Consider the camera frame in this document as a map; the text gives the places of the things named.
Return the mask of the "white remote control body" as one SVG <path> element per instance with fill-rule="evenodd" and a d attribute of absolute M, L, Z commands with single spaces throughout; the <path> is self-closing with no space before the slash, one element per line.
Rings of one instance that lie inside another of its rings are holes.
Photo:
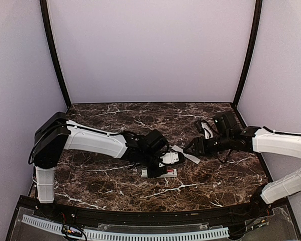
<path fill-rule="evenodd" d="M 173 172 L 164 172 L 164 171 L 150 171 L 148 172 L 147 169 L 141 170 L 141 177 L 142 178 L 175 178 L 177 177 L 177 170 L 174 169 Z"/>

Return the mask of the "white remote battery cover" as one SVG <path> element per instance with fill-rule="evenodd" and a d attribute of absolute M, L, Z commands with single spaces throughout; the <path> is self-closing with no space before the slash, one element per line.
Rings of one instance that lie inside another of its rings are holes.
<path fill-rule="evenodd" d="M 187 153 L 186 153 L 181 147 L 179 147 L 179 146 L 174 145 L 174 146 L 172 146 L 171 148 L 172 148 L 174 151 L 176 151 L 176 152 L 181 152 L 181 153 L 184 155 L 184 157 L 185 157 L 186 159 L 189 159 L 190 161 L 194 162 L 195 164 L 198 164 L 198 163 L 200 162 L 200 159 L 199 159 L 199 158 L 197 158 L 196 156 L 187 154 Z"/>

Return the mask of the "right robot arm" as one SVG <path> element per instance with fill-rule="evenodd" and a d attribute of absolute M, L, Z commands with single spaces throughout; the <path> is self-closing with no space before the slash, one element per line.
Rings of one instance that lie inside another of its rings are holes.
<path fill-rule="evenodd" d="M 210 126 L 198 120 L 195 126 L 202 137 L 194 138 L 184 152 L 196 157 L 217 156 L 222 151 L 243 151 L 247 153 L 274 153 L 301 159 L 301 134 L 285 133 L 267 127 L 248 126 L 241 129 L 230 111 L 213 117 L 216 135 Z M 285 177 L 261 185 L 250 198 L 246 214 L 256 218 L 265 206 L 275 201 L 301 192 L 301 167 Z"/>

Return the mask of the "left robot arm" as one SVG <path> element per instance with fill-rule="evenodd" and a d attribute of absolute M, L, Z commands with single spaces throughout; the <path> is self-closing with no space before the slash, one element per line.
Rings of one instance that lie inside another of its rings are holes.
<path fill-rule="evenodd" d="M 163 148 L 168 149 L 169 143 L 158 130 L 147 135 L 106 132 L 80 125 L 67 119 L 65 113 L 57 112 L 35 132 L 28 159 L 35 167 L 41 211 L 50 219 L 60 215 L 60 207 L 54 203 L 54 179 L 63 150 L 87 151 L 141 164 L 147 168 L 149 178 L 157 178 L 167 174 L 167 151 Z"/>

